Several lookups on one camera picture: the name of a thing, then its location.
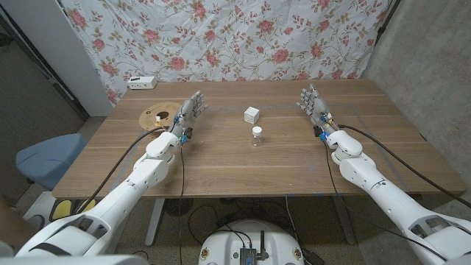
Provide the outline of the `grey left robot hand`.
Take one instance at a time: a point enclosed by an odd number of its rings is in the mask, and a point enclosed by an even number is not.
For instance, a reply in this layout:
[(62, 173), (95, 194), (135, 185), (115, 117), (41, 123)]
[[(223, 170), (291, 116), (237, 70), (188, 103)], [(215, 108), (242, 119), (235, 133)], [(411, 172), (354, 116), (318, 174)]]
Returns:
[(197, 91), (182, 103), (177, 115), (174, 117), (173, 124), (169, 128), (169, 132), (177, 137), (182, 136), (186, 130), (193, 127), (196, 119), (207, 108), (204, 95), (201, 91)]

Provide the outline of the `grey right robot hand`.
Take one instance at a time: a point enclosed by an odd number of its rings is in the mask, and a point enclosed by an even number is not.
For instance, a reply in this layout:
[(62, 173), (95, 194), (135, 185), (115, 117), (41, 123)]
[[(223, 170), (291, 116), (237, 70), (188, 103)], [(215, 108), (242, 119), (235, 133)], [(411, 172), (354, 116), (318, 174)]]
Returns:
[(325, 104), (324, 99), (319, 95), (313, 83), (309, 85), (309, 89), (303, 88), (301, 90), (297, 106), (311, 120), (316, 137), (327, 138), (330, 134), (339, 130), (338, 125), (333, 121), (329, 107)]

